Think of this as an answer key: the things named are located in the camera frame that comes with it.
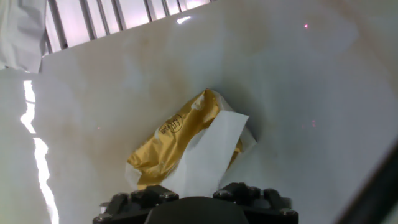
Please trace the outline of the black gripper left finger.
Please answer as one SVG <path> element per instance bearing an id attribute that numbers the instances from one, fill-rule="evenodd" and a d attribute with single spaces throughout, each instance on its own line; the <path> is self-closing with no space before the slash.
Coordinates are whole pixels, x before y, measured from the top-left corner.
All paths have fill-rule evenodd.
<path id="1" fill-rule="evenodd" d="M 150 212 L 180 197 L 161 185 L 151 185 L 131 193 L 113 195 L 109 202 L 101 204 L 101 212 L 92 224 L 145 224 Z"/>

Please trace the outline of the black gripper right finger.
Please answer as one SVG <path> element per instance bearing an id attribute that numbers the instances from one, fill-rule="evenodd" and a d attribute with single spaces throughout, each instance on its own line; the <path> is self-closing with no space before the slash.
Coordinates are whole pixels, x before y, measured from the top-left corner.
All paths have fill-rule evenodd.
<path id="1" fill-rule="evenodd" d="M 233 182 L 217 190 L 213 198 L 238 206 L 249 223 L 299 223 L 299 213 L 292 208 L 292 200 L 272 188 Z"/>

